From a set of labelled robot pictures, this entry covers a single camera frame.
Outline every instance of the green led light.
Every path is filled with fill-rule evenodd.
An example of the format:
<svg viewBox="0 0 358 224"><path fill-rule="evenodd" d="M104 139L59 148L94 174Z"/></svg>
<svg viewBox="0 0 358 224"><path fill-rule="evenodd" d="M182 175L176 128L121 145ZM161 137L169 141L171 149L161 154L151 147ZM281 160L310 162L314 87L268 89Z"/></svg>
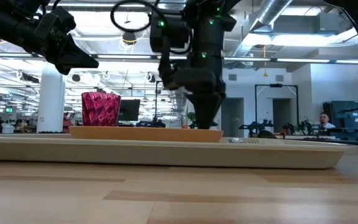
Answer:
<svg viewBox="0 0 358 224"><path fill-rule="evenodd" d="M164 26L165 26L165 23L164 23L164 21L159 21L159 22L158 22L158 25L159 25L160 27L164 27Z"/></svg>

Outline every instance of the wall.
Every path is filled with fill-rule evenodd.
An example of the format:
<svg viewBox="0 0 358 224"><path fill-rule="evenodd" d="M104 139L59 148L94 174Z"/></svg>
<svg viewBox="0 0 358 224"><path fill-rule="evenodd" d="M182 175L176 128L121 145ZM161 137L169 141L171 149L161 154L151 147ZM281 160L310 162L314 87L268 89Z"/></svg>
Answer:
<svg viewBox="0 0 358 224"><path fill-rule="evenodd" d="M244 124L250 124L255 121L255 84L276 83L276 75L284 75L282 84L292 84L292 74L287 73L285 68L268 68L268 77L264 77L265 70L261 68L258 71L253 69L233 69L224 70L223 80L226 82L227 97L244 99ZM229 74L236 74L237 81L229 81ZM258 119L273 119L273 101L274 98L291 98L295 95L287 88L264 88L258 94Z"/></svg>
<svg viewBox="0 0 358 224"><path fill-rule="evenodd" d="M358 101L358 65L311 65L311 78L316 118L325 101Z"/></svg>
<svg viewBox="0 0 358 224"><path fill-rule="evenodd" d="M244 99L226 98L221 106L221 130L224 137L244 137L238 127L244 124Z"/></svg>
<svg viewBox="0 0 358 224"><path fill-rule="evenodd" d="M292 73L292 83L298 85L299 89L299 119L303 121L305 118L316 120L313 110L310 109L312 102L311 89L311 67L307 64ZM293 111L295 111L296 103L292 103ZM292 114L293 124L296 124L296 113Z"/></svg>

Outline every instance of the metal frame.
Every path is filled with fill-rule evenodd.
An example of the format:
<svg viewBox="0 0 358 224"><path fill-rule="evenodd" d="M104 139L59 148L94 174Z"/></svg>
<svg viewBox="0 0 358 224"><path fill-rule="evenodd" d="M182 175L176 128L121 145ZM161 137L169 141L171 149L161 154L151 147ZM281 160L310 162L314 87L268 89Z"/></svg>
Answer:
<svg viewBox="0 0 358 224"><path fill-rule="evenodd" d="M90 54L99 62L159 62L160 55ZM45 60L41 55L29 53L0 52L0 58L16 60ZM186 60L186 56L171 55L170 60ZM313 59L313 58L265 58L265 57L225 57L225 62L271 62L271 63L317 63L358 65L358 60Z"/></svg>
<svg viewBox="0 0 358 224"><path fill-rule="evenodd" d="M296 124L300 123L299 121L299 96L298 96L298 85L282 85L282 84L256 84L255 85L255 121L258 122L258 86L265 86L270 88L282 88L282 87L294 87L296 95Z"/></svg>

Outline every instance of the black stand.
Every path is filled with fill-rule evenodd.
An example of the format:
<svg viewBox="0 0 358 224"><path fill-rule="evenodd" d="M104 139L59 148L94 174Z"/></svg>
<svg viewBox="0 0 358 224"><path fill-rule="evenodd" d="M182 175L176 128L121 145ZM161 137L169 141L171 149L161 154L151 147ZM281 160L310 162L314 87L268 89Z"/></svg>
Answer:
<svg viewBox="0 0 358 224"><path fill-rule="evenodd" d="M296 93L296 123L299 125L299 96L298 96L298 85L282 85L282 84L256 84L255 85L255 121L258 122L258 96L257 89L258 86L267 86L270 88L281 88L283 86L294 87Z"/></svg>

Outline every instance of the computer monitor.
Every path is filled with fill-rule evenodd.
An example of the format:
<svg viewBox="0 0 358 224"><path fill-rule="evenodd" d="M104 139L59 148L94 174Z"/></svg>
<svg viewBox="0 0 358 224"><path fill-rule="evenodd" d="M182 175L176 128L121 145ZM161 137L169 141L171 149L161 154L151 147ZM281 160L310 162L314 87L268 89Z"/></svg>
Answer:
<svg viewBox="0 0 358 224"><path fill-rule="evenodd" d="M139 117L140 100L121 100L119 121L137 121Z"/></svg>

